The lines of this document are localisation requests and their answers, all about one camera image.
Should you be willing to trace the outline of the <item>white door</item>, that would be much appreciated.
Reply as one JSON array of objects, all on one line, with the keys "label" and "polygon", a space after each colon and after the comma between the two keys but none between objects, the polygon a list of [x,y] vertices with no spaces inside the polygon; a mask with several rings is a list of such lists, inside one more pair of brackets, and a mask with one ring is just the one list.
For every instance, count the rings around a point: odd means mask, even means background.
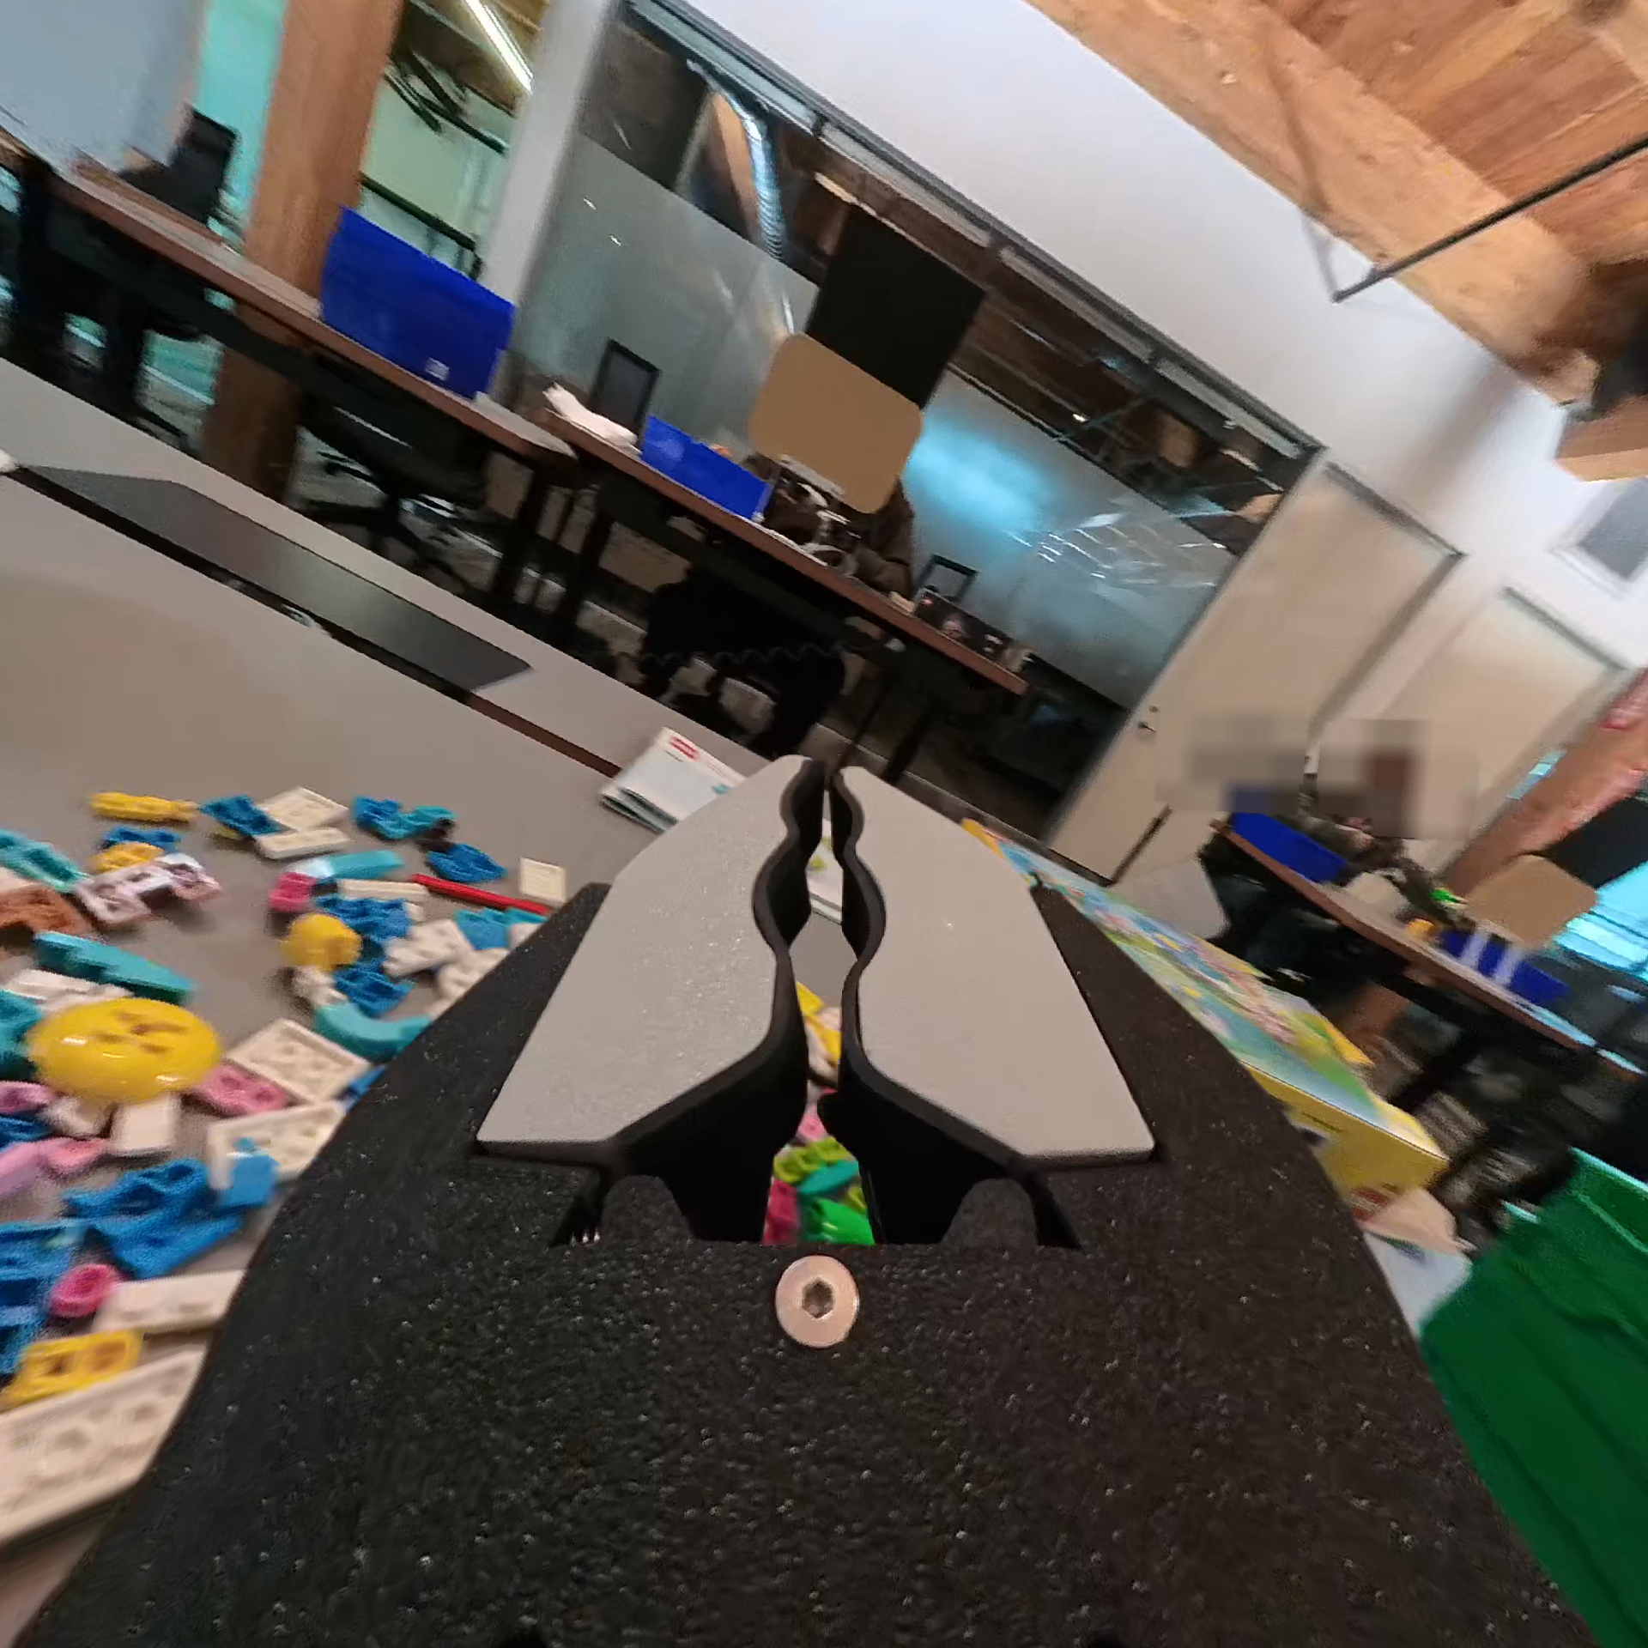
[{"label": "white door", "polygon": [[1458,562],[1365,482],[1313,462],[1046,843],[1114,882],[1195,857],[1230,812],[1287,810],[1320,731]]}]

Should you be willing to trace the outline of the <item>tan book stand board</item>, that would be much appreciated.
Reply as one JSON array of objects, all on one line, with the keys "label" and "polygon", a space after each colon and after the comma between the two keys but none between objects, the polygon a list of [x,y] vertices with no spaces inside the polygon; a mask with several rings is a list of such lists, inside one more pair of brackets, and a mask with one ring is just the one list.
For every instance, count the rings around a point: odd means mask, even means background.
[{"label": "tan book stand board", "polygon": [[916,402],[810,335],[789,335],[755,394],[747,441],[757,457],[848,510],[875,513],[893,496],[922,425]]},{"label": "tan book stand board", "polygon": [[1595,908],[1597,890],[1548,857],[1522,853],[1479,880],[1466,904],[1477,929],[1522,951],[1540,951]]}]

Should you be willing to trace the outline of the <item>black rectangular panel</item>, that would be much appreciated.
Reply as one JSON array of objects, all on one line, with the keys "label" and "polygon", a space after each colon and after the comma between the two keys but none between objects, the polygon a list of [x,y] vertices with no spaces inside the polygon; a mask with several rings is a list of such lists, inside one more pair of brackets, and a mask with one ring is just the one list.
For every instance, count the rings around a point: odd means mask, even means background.
[{"label": "black rectangular panel", "polygon": [[1568,835],[1538,849],[1538,857],[1601,892],[1646,863],[1646,798],[1630,794],[1613,802]]},{"label": "black rectangular panel", "polygon": [[926,408],[983,304],[983,288],[851,205],[806,337]]}]

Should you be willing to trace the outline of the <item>blue plastic bin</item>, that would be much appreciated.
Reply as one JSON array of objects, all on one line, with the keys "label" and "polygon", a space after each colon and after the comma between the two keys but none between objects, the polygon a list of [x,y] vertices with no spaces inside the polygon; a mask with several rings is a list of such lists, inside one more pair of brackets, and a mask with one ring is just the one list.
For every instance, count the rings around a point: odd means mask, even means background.
[{"label": "blue plastic bin", "polygon": [[320,319],[459,398],[489,390],[514,305],[359,211],[339,213],[318,290]]},{"label": "blue plastic bin", "polygon": [[1570,984],[1562,976],[1550,973],[1505,933],[1440,929],[1434,945],[1503,992],[1538,1010],[1554,1010],[1570,994]]},{"label": "blue plastic bin", "polygon": [[1313,884],[1342,884],[1350,871],[1346,855],[1271,814],[1232,812],[1226,818],[1226,831],[1244,847]]},{"label": "blue plastic bin", "polygon": [[645,417],[640,453],[642,462],[736,517],[755,521],[769,504],[771,480],[655,413]]}]

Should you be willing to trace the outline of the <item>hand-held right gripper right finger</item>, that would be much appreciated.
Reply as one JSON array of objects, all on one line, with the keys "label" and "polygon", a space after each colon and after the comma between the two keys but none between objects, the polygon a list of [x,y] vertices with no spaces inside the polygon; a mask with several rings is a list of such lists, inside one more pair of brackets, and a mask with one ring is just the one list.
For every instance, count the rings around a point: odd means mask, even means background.
[{"label": "hand-held right gripper right finger", "polygon": [[936,1243],[985,1180],[1156,1149],[1032,884],[989,841],[865,768],[830,786],[844,872],[830,1133],[879,1243]]}]

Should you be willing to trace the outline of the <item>wooden background table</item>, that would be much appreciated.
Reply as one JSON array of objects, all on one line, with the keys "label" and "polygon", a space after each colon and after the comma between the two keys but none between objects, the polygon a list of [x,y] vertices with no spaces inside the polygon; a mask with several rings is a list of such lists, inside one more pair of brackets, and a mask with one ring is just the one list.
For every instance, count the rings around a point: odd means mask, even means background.
[{"label": "wooden background table", "polygon": [[883,767],[891,782],[906,774],[938,714],[955,706],[967,684],[1026,696],[1020,672],[901,610],[873,586],[828,568],[771,529],[681,486],[622,445],[549,409],[534,427],[577,451],[591,474],[591,523],[549,617],[555,643],[577,633],[612,529],[626,527],[861,657],[887,682],[912,688],[920,708]]},{"label": "wooden background table", "polygon": [[1566,1077],[1585,1073],[1597,1059],[1607,1057],[1593,1035],[1473,973],[1458,957],[1415,937],[1395,918],[1369,910],[1342,890],[1309,880],[1224,825],[1214,829],[1203,857],[1212,859],[1216,869],[1232,869],[1240,861],[1240,874],[1260,884],[1256,898],[1228,918],[1228,925],[1216,937],[1220,947],[1246,957],[1283,914],[1320,916],[1338,933],[1350,935],[1371,984],[1454,1027],[1454,1037],[1391,1094],[1389,1102],[1395,1108],[1416,1112],[1491,1049],[1519,1057],[1550,1053]]},{"label": "wooden background table", "polygon": [[383,398],[416,402],[418,413],[386,411],[404,425],[400,437],[410,445],[443,421],[463,425],[520,466],[526,490],[504,527],[485,596],[498,615],[516,610],[551,490],[600,486],[602,470],[591,453],[487,396],[461,398],[377,355],[326,323],[318,298],[108,170],[92,164],[59,170],[45,162],[37,186],[47,203],[47,247],[110,278],[122,292],[359,417],[373,413]]}]

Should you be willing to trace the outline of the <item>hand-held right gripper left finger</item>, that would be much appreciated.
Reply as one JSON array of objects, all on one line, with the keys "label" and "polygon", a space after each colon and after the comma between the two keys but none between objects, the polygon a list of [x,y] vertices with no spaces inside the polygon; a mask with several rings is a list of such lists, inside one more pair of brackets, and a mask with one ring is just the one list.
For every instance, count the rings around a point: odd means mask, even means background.
[{"label": "hand-held right gripper left finger", "polygon": [[610,884],[479,1126],[481,1151],[665,1182],[695,1237],[757,1243],[810,1094],[791,947],[824,768],[785,755]]}]

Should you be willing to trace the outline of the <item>black picture frame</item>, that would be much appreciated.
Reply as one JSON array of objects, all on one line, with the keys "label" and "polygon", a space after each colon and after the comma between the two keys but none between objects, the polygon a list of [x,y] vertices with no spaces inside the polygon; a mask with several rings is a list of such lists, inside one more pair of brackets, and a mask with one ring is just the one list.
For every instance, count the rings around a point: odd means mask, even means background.
[{"label": "black picture frame", "polygon": [[657,378],[657,364],[610,337],[596,362],[585,404],[596,417],[640,437],[645,429]]}]

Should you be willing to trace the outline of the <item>lego instruction booklets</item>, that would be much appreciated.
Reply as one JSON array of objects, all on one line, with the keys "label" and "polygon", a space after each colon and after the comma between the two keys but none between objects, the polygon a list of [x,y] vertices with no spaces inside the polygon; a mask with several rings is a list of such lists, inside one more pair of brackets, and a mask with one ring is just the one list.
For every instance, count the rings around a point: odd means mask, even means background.
[{"label": "lego instruction booklets", "polygon": [[663,833],[742,780],[738,770],[706,747],[663,727],[643,753],[604,784],[600,800],[612,814]]}]

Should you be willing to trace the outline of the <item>yellow lego box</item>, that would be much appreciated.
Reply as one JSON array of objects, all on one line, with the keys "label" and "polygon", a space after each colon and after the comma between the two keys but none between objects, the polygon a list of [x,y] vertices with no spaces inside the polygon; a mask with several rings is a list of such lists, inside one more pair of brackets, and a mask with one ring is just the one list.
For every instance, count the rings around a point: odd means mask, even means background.
[{"label": "yellow lego box", "polygon": [[967,820],[1024,878],[1059,890],[1169,998],[1209,1029],[1301,1129],[1354,1216],[1430,1190],[1448,1157],[1420,1122],[1367,1084],[1367,1059],[1309,1002],[1265,974],[1054,859]]}]

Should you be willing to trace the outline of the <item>green plastic bin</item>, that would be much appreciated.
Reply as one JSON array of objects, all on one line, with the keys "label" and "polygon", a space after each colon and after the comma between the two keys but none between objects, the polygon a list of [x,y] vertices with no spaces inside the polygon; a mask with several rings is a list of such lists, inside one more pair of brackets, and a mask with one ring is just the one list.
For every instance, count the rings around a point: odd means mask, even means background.
[{"label": "green plastic bin", "polygon": [[1597,1644],[1646,1644],[1646,1186],[1575,1151],[1570,1179],[1426,1318],[1466,1451]]}]

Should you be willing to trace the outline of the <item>wooden pillar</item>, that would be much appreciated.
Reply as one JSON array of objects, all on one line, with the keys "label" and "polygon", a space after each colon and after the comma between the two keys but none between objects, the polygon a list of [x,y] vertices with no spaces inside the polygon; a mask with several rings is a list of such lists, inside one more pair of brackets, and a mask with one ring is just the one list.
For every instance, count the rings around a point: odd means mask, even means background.
[{"label": "wooden pillar", "polygon": [[[263,131],[243,253],[265,272],[318,294],[328,241],[357,203],[359,176],[400,1],[292,1]],[[200,453],[231,478],[281,500],[296,455],[302,392],[226,347]]]}]

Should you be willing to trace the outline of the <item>pile of colourful lego pieces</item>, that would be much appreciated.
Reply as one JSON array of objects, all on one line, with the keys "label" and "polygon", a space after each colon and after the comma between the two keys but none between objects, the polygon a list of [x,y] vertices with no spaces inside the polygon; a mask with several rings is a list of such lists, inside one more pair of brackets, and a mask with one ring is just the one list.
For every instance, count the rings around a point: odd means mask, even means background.
[{"label": "pile of colourful lego pieces", "polygon": [[330,1469],[428,1367],[424,1339],[526,1316],[502,1296],[504,1247],[528,1259],[610,1237],[638,1192],[691,1232],[665,1182],[494,1157],[479,1126],[610,886],[538,937],[436,959],[412,925],[392,974],[447,969],[445,1018],[371,1018],[335,998],[241,1049],[171,990],[67,1000],[18,1037],[61,1098],[147,1106],[231,1069],[277,1102],[222,1116],[206,1157],[177,1157],[4,1226],[4,1541],[131,1492],[188,1400],[226,1447]]}]

